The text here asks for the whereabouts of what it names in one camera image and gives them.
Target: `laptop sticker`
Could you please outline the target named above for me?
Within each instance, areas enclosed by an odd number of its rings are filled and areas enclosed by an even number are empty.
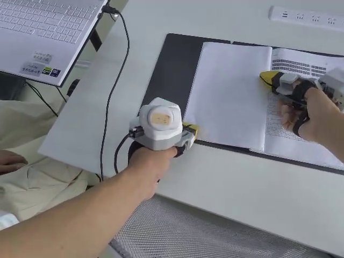
[[[44,66],[42,63],[25,62],[20,69],[20,73],[39,77]]]
[[[60,72],[61,72],[61,70],[53,69],[50,76],[58,77]]]
[[[50,73],[52,72],[52,68],[51,67],[45,67],[42,71],[42,74],[45,74],[45,75],[50,75]]]
[[[45,64],[50,64],[51,60],[53,59],[53,56],[47,53],[44,53],[42,51],[35,51],[33,54],[33,61],[34,62],[40,62]]]

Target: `laptop keyboard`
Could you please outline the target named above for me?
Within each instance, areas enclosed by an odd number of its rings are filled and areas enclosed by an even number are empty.
[[[0,0],[0,28],[75,44],[98,8],[49,0]]]

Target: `laptop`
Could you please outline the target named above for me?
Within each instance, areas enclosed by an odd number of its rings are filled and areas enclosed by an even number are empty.
[[[61,86],[108,0],[0,0],[0,71]]]

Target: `forearm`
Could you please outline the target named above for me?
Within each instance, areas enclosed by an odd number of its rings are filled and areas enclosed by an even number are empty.
[[[0,257],[96,257],[142,201],[128,172],[0,231]]]
[[[332,152],[341,162],[344,162],[344,114],[336,112],[329,115],[322,125],[319,125],[317,142]]]

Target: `black folder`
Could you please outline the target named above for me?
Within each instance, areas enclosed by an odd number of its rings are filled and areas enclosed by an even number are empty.
[[[219,42],[226,44],[231,43],[227,40],[193,37],[180,34],[167,34],[159,58],[155,65],[152,77],[150,78],[146,94],[142,101],[142,105],[149,104],[154,98],[157,97],[164,98],[178,104],[182,111],[182,117],[184,117],[198,65],[199,56],[201,54],[204,42]],[[232,44],[243,46],[260,46],[256,44],[248,44],[236,41],[232,42]],[[323,53],[308,53],[340,57],[338,55]],[[228,151],[254,155],[266,159],[287,162],[298,166],[315,168],[330,173],[344,175],[344,171],[342,170],[256,153],[246,148],[212,144],[201,140],[197,140],[196,143],[213,148],[225,149]]]

